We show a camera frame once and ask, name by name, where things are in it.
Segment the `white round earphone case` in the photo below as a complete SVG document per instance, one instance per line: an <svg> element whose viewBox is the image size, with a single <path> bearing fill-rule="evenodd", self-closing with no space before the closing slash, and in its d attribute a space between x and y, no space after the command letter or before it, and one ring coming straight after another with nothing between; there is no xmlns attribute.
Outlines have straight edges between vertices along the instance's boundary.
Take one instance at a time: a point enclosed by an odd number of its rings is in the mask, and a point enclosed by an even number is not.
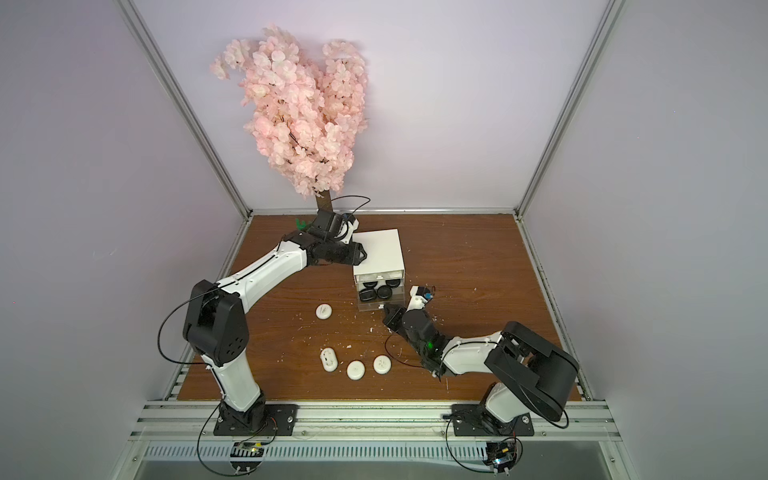
<svg viewBox="0 0 768 480"><path fill-rule="evenodd" d="M329 319L331 317L332 313L333 313L333 309L327 303L323 303L323 304L318 305L316 310L315 310L315 315L320 320L327 320L327 319Z"/></svg>
<svg viewBox="0 0 768 480"><path fill-rule="evenodd" d="M349 363L346 369L347 377L352 381L359 381L365 375L365 365L359 360L355 360Z"/></svg>
<svg viewBox="0 0 768 480"><path fill-rule="evenodd" d="M375 373L386 375L391 371L392 361L387 355L379 355L374 359L372 366Z"/></svg>

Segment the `white three-drawer cabinet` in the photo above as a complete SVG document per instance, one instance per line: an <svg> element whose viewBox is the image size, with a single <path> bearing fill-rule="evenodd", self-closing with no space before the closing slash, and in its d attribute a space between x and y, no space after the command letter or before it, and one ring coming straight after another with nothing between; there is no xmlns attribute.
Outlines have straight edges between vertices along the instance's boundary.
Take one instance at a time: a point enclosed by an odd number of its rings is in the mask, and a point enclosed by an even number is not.
<svg viewBox="0 0 768 480"><path fill-rule="evenodd" d="M402 278L405 281L405 263L397 229L369 231L353 234L352 239L364 246L366 259L353 267L354 284L379 279Z"/></svg>

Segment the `white round earphone case top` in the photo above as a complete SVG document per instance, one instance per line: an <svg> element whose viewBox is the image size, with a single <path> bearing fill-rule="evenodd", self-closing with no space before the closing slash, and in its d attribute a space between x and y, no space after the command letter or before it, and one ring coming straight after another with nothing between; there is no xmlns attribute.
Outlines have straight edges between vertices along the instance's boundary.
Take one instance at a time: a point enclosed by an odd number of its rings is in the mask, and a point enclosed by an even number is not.
<svg viewBox="0 0 768 480"><path fill-rule="evenodd" d="M327 319L329 319L331 317L332 313L333 313L333 309L327 303L323 303L323 304L318 305L316 310L315 310L315 315L320 320L327 320Z"/></svg>

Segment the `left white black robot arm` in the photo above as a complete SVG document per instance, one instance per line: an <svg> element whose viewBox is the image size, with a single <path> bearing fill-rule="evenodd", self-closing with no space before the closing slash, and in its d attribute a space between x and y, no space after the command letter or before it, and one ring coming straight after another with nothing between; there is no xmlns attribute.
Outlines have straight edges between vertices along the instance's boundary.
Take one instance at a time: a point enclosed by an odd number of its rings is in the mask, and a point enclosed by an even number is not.
<svg viewBox="0 0 768 480"><path fill-rule="evenodd" d="M352 213L320 209L308 226L284 235L267 254L215 283L202 280L192 290L183 338L216 380L226 421L254 431L266 421L265 395L251 372L246 348L246 314L273 288L310 266L358 266L367 258L352 240L359 221Z"/></svg>

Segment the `circuit board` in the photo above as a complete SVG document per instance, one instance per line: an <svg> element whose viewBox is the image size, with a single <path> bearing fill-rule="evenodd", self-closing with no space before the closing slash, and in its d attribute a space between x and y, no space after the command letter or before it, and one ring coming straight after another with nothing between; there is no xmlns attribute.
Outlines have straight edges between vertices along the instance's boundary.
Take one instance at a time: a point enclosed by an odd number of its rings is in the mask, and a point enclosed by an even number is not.
<svg viewBox="0 0 768 480"><path fill-rule="evenodd" d="M229 460L235 475L249 475L262 463L265 447L259 442L236 442L233 444Z"/></svg>
<svg viewBox="0 0 768 480"><path fill-rule="evenodd" d="M515 439L487 442L483 464L494 474L508 475L520 460L522 450Z"/></svg>

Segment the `clear drawer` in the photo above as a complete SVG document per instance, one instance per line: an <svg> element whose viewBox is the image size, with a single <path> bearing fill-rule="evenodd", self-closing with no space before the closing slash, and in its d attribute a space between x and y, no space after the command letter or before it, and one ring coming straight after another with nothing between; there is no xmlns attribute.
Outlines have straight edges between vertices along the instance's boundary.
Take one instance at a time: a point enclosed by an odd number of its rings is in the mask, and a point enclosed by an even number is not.
<svg viewBox="0 0 768 480"><path fill-rule="evenodd" d="M383 309L387 304L403 305L406 302L405 281L402 278L379 279L356 284L359 311Z"/></svg>

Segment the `left circuit board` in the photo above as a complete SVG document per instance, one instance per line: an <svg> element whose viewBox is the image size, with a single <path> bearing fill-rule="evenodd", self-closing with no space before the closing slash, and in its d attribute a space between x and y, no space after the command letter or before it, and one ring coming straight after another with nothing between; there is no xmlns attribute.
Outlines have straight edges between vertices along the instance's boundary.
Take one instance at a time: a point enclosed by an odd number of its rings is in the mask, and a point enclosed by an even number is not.
<svg viewBox="0 0 768 480"><path fill-rule="evenodd" d="M265 447L259 442L236 442L233 444L229 460L235 475L249 475L262 463Z"/></svg>

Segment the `white oval earphone case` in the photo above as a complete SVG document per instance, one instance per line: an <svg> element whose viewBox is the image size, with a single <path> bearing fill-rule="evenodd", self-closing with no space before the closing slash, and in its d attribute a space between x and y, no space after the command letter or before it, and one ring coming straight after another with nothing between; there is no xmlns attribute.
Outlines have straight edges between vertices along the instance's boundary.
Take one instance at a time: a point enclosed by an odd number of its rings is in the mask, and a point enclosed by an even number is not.
<svg viewBox="0 0 768 480"><path fill-rule="evenodd" d="M333 348L324 348L320 353L322 367L326 372L334 372L338 369L339 363Z"/></svg>

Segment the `right circuit board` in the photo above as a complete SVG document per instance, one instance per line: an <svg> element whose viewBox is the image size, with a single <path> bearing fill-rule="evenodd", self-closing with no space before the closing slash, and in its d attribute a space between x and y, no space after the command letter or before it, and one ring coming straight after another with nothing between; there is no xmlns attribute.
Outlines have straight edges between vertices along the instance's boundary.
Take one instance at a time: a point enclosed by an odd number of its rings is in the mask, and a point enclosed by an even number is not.
<svg viewBox="0 0 768 480"><path fill-rule="evenodd" d="M483 464L494 474L508 475L520 460L522 450L515 439L487 442Z"/></svg>

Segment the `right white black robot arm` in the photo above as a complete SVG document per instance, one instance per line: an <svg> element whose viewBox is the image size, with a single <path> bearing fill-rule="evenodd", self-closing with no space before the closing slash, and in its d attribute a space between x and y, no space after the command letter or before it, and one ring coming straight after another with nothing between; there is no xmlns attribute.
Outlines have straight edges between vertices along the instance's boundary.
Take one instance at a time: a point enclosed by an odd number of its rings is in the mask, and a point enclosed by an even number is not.
<svg viewBox="0 0 768 480"><path fill-rule="evenodd" d="M566 429L566 405L579 364L527 326L511 321L491 335L462 338L441 333L425 309L384 307L383 324L406 340L420 366L438 379L474 373L495 378L482 400L454 404L447 419L457 435L532 435L533 415Z"/></svg>

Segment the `pink blossom artificial tree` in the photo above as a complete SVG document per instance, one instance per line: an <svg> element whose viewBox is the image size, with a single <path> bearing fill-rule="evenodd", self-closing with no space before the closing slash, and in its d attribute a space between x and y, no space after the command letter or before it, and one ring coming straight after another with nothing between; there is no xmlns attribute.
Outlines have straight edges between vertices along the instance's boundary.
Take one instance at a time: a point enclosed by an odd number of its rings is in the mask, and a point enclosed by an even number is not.
<svg viewBox="0 0 768 480"><path fill-rule="evenodd" d="M302 197L331 205L367 127L368 69L357 46L330 40L315 60L292 34L270 25L259 40L231 40L209 69L219 80L237 76L241 104L252 110L244 129L269 166Z"/></svg>

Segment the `white round earphone case right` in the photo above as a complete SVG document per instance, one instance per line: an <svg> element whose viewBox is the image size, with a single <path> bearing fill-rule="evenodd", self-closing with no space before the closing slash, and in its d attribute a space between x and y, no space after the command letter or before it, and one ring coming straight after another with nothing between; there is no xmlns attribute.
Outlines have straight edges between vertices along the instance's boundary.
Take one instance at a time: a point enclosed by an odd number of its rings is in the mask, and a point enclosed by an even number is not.
<svg viewBox="0 0 768 480"><path fill-rule="evenodd" d="M387 355L379 355L374 359L372 366L375 373L386 375L391 371L392 361Z"/></svg>

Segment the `white round earphone case bottom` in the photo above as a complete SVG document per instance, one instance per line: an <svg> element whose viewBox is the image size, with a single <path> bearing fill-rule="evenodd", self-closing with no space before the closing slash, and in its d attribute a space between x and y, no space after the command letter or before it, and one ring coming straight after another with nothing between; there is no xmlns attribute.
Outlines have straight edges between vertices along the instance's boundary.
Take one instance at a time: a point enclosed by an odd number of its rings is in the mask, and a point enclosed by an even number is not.
<svg viewBox="0 0 768 480"><path fill-rule="evenodd" d="M365 365L359 360L355 360L349 363L346 369L347 377L352 381L359 381L365 375Z"/></svg>

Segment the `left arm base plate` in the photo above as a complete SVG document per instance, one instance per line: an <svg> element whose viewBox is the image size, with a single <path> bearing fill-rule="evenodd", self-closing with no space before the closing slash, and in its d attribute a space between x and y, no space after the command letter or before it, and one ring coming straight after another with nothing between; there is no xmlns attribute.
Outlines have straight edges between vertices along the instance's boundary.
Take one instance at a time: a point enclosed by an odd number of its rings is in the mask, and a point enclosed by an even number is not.
<svg viewBox="0 0 768 480"><path fill-rule="evenodd" d="M226 403L218 408L215 436L285 436L293 434L299 407L296 404L254 404L240 412Z"/></svg>

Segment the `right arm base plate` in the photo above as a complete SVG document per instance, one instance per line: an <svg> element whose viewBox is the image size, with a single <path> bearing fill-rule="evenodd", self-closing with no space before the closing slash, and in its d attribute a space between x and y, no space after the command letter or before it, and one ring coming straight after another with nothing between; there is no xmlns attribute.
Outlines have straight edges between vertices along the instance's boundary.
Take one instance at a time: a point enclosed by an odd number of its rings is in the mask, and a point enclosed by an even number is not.
<svg viewBox="0 0 768 480"><path fill-rule="evenodd" d="M457 403L442 418L452 424L455 436L484 437L532 437L535 434L533 422L528 413L518 415L509 421L493 416L481 404Z"/></svg>

